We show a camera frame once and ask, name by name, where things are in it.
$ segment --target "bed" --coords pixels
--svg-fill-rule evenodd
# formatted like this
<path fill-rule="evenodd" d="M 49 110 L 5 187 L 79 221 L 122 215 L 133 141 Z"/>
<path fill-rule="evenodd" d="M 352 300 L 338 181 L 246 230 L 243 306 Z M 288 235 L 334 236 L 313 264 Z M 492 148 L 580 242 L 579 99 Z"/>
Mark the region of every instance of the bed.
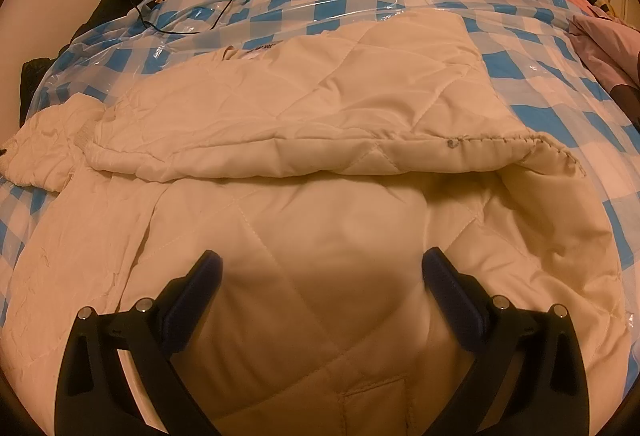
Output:
<path fill-rule="evenodd" d="M 140 80 L 221 46 L 259 52 L 286 39 L 383 22 L 408 9 L 462 17 L 491 84 L 534 131 L 551 134 L 581 162 L 609 218 L 622 264 L 626 322 L 632 335 L 625 392 L 638 377 L 640 330 L 636 265 L 640 250 L 640 135 L 580 63 L 565 30 L 580 12 L 566 0 L 168 0 L 145 19 L 137 12 L 78 38 L 52 66 L 30 116 L 82 93 L 113 105 Z M 224 12 L 218 26 L 207 30 Z M 4 323 L 16 262 L 56 194 L 0 179 L 0 293 Z"/>

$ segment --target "wrinkled fabric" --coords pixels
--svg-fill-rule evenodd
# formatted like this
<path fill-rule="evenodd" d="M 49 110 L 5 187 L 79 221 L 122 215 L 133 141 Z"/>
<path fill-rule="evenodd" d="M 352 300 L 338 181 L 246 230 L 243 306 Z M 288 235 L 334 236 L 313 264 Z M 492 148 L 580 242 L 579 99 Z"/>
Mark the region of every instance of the wrinkled fabric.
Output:
<path fill-rule="evenodd" d="M 84 157 L 55 166 L 73 175 L 20 256 L 0 340 L 48 434 L 78 309 L 156 297 L 205 249 L 222 285 L 172 363 L 222 434 L 422 434 L 470 365 L 422 283 L 432 246 L 491 295 L 569 309 L 592 434 L 622 398 L 606 213 L 571 152 L 500 101 L 453 13 L 197 56 L 133 86 L 74 145 Z"/>
<path fill-rule="evenodd" d="M 569 38 L 582 62 L 639 129 L 640 32 L 617 21 L 576 15 L 569 22 Z"/>

